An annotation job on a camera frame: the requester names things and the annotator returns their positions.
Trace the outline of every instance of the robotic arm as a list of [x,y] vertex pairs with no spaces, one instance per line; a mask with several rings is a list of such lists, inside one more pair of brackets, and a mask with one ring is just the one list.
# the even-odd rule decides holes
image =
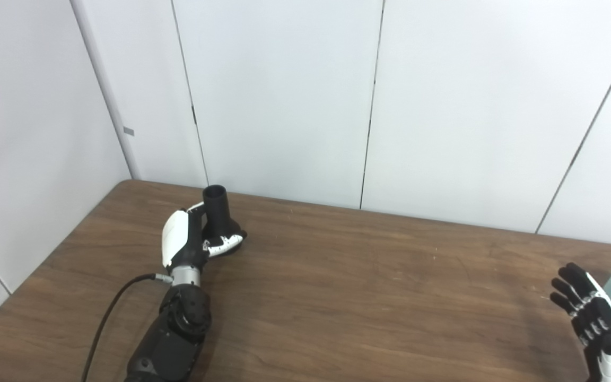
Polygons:
[[572,318],[572,328],[584,345],[587,382],[611,382],[611,300],[603,288],[575,263],[558,270],[551,281],[559,292],[551,301]]
[[210,258],[232,254],[247,237],[230,218],[223,186],[209,186],[202,196],[203,202],[174,212],[164,225],[162,265],[173,283],[129,360],[125,382],[185,382],[199,358],[211,326],[209,296],[199,282],[202,271]]

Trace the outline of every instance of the white robotic hand cover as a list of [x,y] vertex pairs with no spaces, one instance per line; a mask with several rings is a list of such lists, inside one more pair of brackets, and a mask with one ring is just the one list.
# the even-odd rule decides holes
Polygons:
[[551,281],[559,292],[551,301],[572,318],[572,328],[584,345],[588,382],[611,382],[611,300],[603,288],[575,263],[558,270]]
[[[162,230],[162,265],[167,267],[176,254],[189,240],[189,214],[204,208],[204,202],[191,206],[186,211],[177,210],[167,220]],[[220,256],[228,253],[231,249],[242,243],[242,235],[231,235],[220,237],[221,244],[210,246],[208,241],[204,242],[204,249],[209,252],[209,257]]]

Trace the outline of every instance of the black robotic forearm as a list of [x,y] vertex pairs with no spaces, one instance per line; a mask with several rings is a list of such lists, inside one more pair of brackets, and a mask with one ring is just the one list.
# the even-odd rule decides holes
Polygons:
[[202,270],[210,257],[235,252],[247,237],[230,218],[225,188],[209,186],[202,195],[203,203],[176,211],[164,226],[162,259],[173,284],[129,360],[125,382],[185,382],[202,351],[211,327],[209,296],[199,282]]
[[193,284],[173,286],[129,360],[126,382],[185,382],[210,326],[208,295]]

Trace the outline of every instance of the robot finger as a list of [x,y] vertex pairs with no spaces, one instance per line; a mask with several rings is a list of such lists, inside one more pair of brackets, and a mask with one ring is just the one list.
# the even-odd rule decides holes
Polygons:
[[572,305],[574,305],[576,310],[579,310],[583,305],[584,301],[579,297],[577,291],[572,288],[569,284],[565,283],[560,279],[553,278],[551,280],[551,285],[560,293],[564,294],[565,297],[570,301]]
[[569,263],[558,269],[558,275],[574,288],[584,302],[589,302],[596,294],[596,288],[587,278],[586,271],[575,263]]
[[565,310],[568,315],[572,317],[577,315],[577,310],[575,310],[574,305],[572,305],[569,300],[563,297],[560,293],[553,292],[551,293],[550,298],[554,304]]

